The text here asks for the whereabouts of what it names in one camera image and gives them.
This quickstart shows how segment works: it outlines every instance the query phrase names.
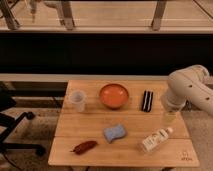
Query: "black object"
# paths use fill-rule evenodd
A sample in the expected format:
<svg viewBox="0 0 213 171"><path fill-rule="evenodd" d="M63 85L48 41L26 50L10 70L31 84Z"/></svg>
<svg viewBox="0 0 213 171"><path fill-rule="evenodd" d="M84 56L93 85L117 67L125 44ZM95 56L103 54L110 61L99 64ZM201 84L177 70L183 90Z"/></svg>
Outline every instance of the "black object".
<svg viewBox="0 0 213 171"><path fill-rule="evenodd" d="M13 107L16 102L7 94L0 92L0 109L4 110ZM0 113L0 126L7 127L0 134L0 152L5 152L7 149L35 149L38 156L42 156L45 153L45 148L39 144L18 144L18 143L7 143L4 140L9 136L9 134L16 128L16 126L21 122L21 120L26 117L31 120L35 117L32 112L24 112L17 119Z"/></svg>
<svg viewBox="0 0 213 171"><path fill-rule="evenodd" d="M144 112L150 112L152 109L152 99L153 99L153 92L151 91L144 91L143 94L143 101L141 110Z"/></svg>
<svg viewBox="0 0 213 171"><path fill-rule="evenodd" d="M0 73L169 75L195 63L213 73L210 33L0 31L0 40Z"/></svg>

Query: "printed logo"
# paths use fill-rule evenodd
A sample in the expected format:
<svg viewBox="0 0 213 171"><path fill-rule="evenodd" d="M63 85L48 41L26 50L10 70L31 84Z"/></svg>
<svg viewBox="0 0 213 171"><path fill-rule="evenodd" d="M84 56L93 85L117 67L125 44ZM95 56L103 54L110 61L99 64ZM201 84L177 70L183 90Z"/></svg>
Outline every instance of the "printed logo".
<svg viewBox="0 0 213 171"><path fill-rule="evenodd" d="M192 161L192 158L189 156L189 153L187 152L187 150L182 151L181 160L182 161Z"/></svg>

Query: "floor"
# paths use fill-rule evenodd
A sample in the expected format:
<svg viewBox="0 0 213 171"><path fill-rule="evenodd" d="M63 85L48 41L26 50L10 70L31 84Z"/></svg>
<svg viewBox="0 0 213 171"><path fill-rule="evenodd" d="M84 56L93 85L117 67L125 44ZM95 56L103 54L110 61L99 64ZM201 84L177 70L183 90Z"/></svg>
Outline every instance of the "floor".
<svg viewBox="0 0 213 171"><path fill-rule="evenodd" d="M57 119L60 114L62 98L38 98L27 100L18 98L17 106L6 110L11 116L17 117L24 111L32 111L36 118L32 121L24 119L8 137L11 142L39 143L47 152L44 156L38 157L33 150L10 150L7 157L24 171L69 171L68 167L55 167L48 165L48 156L56 129ZM195 151L200 160L200 168L175 168L174 171L211 171L213 170L213 118L202 111L184 110L182 112L190 132ZM7 171L16 171L10 167ZM90 171L160 171L161 168L103 168L91 167Z"/></svg>
<svg viewBox="0 0 213 171"><path fill-rule="evenodd" d="M197 0L211 15L212 0ZM98 1L70 2L76 27L150 27L156 7L155 1ZM22 28L51 27L60 25L56 9L47 7L42 1L37 3L35 19L29 9L29 0L20 0L12 10ZM0 19L0 28L5 22ZM162 27L213 27L213 19L204 13L193 0L172 0L167 2Z"/></svg>

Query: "wooden table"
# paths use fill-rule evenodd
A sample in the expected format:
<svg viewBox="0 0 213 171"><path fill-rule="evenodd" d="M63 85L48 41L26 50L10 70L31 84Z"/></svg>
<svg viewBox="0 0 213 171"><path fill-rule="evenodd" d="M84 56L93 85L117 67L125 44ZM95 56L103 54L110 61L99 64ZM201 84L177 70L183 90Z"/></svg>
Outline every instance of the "wooden table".
<svg viewBox="0 0 213 171"><path fill-rule="evenodd" d="M99 101L100 89L108 83L119 83L129 91L128 103L110 110ZM86 92L86 111L77 113L68 102L68 94L80 89ZM167 89L165 81L70 80L58 119L49 164L57 166L122 166L122 167L198 167L190 135L180 113L170 126L171 138L151 153L139 150L138 143L166 125L160 97ZM154 92L150 113L140 111L144 90ZM127 136L109 144L104 128L121 123ZM95 140L98 146L83 155L70 152L76 145Z"/></svg>

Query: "chair leg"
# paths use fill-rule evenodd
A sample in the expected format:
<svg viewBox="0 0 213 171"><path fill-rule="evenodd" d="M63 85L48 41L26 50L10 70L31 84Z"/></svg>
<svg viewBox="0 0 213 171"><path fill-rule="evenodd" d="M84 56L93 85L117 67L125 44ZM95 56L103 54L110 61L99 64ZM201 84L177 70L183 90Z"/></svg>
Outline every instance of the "chair leg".
<svg viewBox="0 0 213 171"><path fill-rule="evenodd" d="M10 127L15 122L15 118L0 113L0 125L4 127Z"/></svg>
<svg viewBox="0 0 213 171"><path fill-rule="evenodd" d="M45 154L46 150L39 144L18 144L18 143L2 143L0 144L0 151L4 152L7 149L35 149L38 156Z"/></svg>
<svg viewBox="0 0 213 171"><path fill-rule="evenodd" d="M24 112L22 113L16 120L15 122L10 126L8 127L7 129L5 129L1 135L0 135L0 142L3 142L7 136L16 128L16 126L19 124L19 122L21 122L21 120L24 118L24 117L27 117L27 119L31 119L33 118L32 115L34 115L32 112Z"/></svg>

